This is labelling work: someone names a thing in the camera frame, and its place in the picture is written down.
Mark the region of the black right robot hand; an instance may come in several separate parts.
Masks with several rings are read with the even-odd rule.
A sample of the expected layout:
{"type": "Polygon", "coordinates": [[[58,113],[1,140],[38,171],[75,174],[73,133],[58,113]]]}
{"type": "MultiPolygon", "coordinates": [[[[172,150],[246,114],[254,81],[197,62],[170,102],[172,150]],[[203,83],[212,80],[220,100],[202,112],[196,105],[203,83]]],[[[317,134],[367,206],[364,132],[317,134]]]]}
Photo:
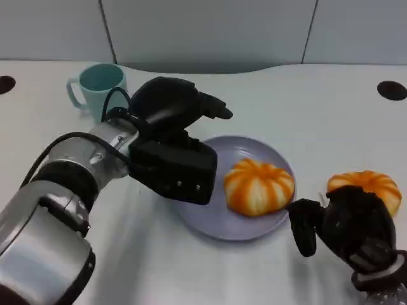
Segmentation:
{"type": "Polygon", "coordinates": [[[329,203],[300,199],[290,203],[291,231],[304,257],[316,253],[317,240],[354,271],[370,274],[396,260],[396,230],[384,202],[359,186],[343,186],[326,194],[329,203]]]}

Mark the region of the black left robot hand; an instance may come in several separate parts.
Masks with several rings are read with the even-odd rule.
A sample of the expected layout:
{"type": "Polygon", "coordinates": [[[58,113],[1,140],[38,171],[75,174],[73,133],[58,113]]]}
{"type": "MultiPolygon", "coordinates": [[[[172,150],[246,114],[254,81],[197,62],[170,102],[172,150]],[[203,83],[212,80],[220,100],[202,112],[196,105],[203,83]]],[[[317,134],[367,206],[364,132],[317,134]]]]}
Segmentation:
{"type": "Polygon", "coordinates": [[[168,77],[144,83],[132,95],[129,111],[141,120],[139,137],[156,140],[184,130],[202,116],[233,117],[221,99],[199,91],[191,81],[168,77]]]}

